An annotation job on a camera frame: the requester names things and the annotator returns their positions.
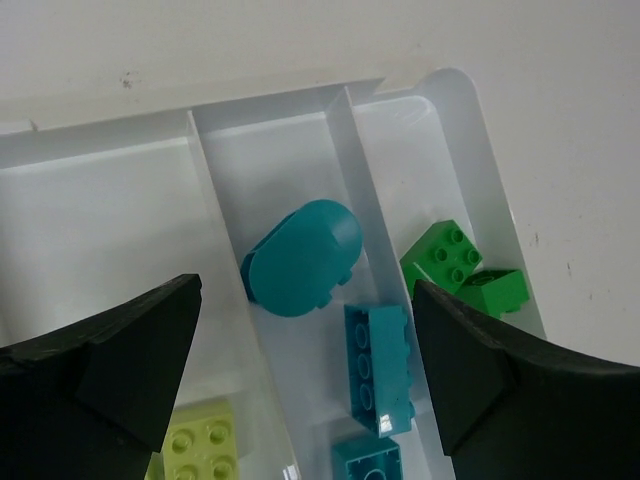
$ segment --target teal rectangular block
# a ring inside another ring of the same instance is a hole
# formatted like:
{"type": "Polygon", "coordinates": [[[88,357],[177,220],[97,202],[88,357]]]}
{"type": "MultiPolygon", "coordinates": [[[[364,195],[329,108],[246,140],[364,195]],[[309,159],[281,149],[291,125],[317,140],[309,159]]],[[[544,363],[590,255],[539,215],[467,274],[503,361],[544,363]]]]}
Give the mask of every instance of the teal rectangular block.
{"type": "Polygon", "coordinates": [[[400,306],[345,306],[351,414],[378,437],[411,430],[407,315],[400,306]]]}
{"type": "Polygon", "coordinates": [[[456,296],[487,315],[520,310],[529,300],[529,291],[521,270],[485,269],[471,275],[456,296]]]}
{"type": "Polygon", "coordinates": [[[334,445],[333,480],[402,480],[400,447],[370,434],[334,445]]]}
{"type": "Polygon", "coordinates": [[[431,280],[456,293],[482,255],[454,220],[434,223],[400,260],[409,294],[416,280],[431,280]]]}

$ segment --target rounded teal block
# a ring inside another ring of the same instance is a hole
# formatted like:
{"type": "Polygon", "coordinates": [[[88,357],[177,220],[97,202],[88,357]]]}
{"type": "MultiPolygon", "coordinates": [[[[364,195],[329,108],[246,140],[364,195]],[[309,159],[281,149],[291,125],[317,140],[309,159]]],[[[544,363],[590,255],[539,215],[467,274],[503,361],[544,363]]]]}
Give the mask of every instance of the rounded teal block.
{"type": "Polygon", "coordinates": [[[244,258],[242,280],[252,302],[298,317],[331,302],[351,278],[362,252],[362,229],[344,205],[314,200],[291,213],[244,258]]]}

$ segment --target plastic tray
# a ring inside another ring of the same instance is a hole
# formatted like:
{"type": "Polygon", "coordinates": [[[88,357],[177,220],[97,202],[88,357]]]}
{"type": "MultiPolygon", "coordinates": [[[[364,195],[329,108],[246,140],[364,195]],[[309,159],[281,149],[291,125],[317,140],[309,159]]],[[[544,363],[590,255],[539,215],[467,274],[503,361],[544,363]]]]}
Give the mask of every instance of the plastic tray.
{"type": "MultiPolygon", "coordinates": [[[[410,311],[398,254],[447,218],[475,239],[485,264],[524,268],[467,77],[440,71],[383,97],[371,96],[375,85],[0,138],[1,343],[199,273],[202,314],[176,405],[230,399],[241,478],[331,478],[330,446],[363,431],[349,414],[343,304],[410,311]],[[352,280],[328,307],[297,319],[249,305],[242,258],[316,198],[360,220],[365,254],[352,280]]],[[[543,334],[535,300],[510,321],[543,334]]],[[[417,415],[411,432],[394,437],[404,478],[454,478],[410,330],[417,415]]]]}

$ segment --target blue block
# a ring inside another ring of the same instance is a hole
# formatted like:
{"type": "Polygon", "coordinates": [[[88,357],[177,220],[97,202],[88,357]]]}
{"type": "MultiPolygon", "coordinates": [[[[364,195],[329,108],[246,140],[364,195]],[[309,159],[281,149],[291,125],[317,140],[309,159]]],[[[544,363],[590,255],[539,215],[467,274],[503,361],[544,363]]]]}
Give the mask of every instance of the blue block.
{"type": "Polygon", "coordinates": [[[345,306],[351,415],[378,437],[411,430],[407,315],[400,306],[345,306]]]}
{"type": "Polygon", "coordinates": [[[298,317],[331,301],[351,278],[362,229],[344,205],[314,200],[286,216],[246,255],[240,268],[247,296],[271,313],[298,317]]]}
{"type": "Polygon", "coordinates": [[[370,434],[334,445],[333,480],[402,480],[400,447],[370,434]]]}

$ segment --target white tray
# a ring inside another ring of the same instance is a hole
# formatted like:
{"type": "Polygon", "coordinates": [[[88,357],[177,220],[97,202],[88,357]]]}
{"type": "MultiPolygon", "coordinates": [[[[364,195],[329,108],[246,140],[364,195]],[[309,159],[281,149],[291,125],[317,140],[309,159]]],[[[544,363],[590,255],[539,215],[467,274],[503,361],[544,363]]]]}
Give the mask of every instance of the white tray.
{"type": "MultiPolygon", "coordinates": [[[[349,415],[342,305],[409,311],[397,254],[437,220],[456,219],[487,265],[524,268],[469,80],[446,70],[397,95],[373,98],[374,87],[0,139],[2,344],[199,273],[202,314],[177,404],[231,399],[242,479],[331,478],[331,444],[363,430],[349,415]],[[239,262],[315,198],[344,203],[361,222],[365,255],[353,279],[328,307],[297,319],[250,306],[239,262]]],[[[533,299],[510,321],[543,334],[533,299]]],[[[394,437],[405,479],[453,478],[410,330],[417,415],[411,432],[394,437]]]]}

